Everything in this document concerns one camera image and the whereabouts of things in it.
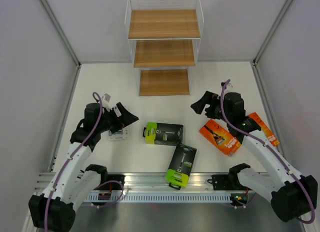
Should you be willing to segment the white blister razor pack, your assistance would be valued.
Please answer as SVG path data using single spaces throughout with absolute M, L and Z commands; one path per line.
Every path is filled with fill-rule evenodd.
M 123 128 L 115 133 L 108 131 L 108 140 L 109 141 L 121 141 L 129 138 L 129 129 Z

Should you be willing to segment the black green razor box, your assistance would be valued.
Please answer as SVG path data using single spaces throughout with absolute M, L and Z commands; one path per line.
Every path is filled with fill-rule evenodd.
M 184 126 L 148 122 L 142 136 L 147 144 L 176 146 L 183 142 Z
M 173 153 L 172 159 L 165 175 L 168 186 L 180 190 L 188 184 L 197 149 L 179 143 Z

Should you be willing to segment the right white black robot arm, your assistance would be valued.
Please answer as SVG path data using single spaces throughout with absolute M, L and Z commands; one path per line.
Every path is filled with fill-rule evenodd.
M 318 182 L 302 175 L 277 151 L 258 123 L 246 114 L 244 100 L 239 93 L 215 94 L 206 91 L 191 108 L 205 113 L 207 118 L 220 119 L 229 133 L 246 147 L 269 174 L 266 178 L 247 164 L 230 168 L 228 183 L 233 189 L 248 187 L 267 200 L 277 217 L 288 222 L 311 213 L 307 224 L 315 220 Z

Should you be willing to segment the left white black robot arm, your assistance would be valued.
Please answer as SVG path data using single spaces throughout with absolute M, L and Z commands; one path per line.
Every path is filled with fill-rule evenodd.
M 70 231 L 76 212 L 94 190 L 109 185 L 105 166 L 89 165 L 81 178 L 78 174 L 93 153 L 104 132 L 115 133 L 138 121 L 122 103 L 106 108 L 101 103 L 89 103 L 84 118 L 70 138 L 66 158 L 40 195 L 32 195 L 28 207 L 33 225 L 45 231 Z

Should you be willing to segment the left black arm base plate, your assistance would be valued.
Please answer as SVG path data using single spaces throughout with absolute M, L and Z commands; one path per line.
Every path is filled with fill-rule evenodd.
M 109 174 L 107 178 L 104 180 L 104 182 L 111 180 L 117 181 L 117 183 L 110 182 L 102 185 L 101 187 L 99 187 L 99 189 L 112 192 L 116 190 L 121 190 L 121 186 L 125 184 L 125 176 L 123 174 Z

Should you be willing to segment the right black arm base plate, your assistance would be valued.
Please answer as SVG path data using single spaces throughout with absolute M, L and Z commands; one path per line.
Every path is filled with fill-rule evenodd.
M 229 176 L 226 174 L 215 174 L 206 180 L 211 184 L 214 191 L 235 191 L 236 187 L 232 184 Z

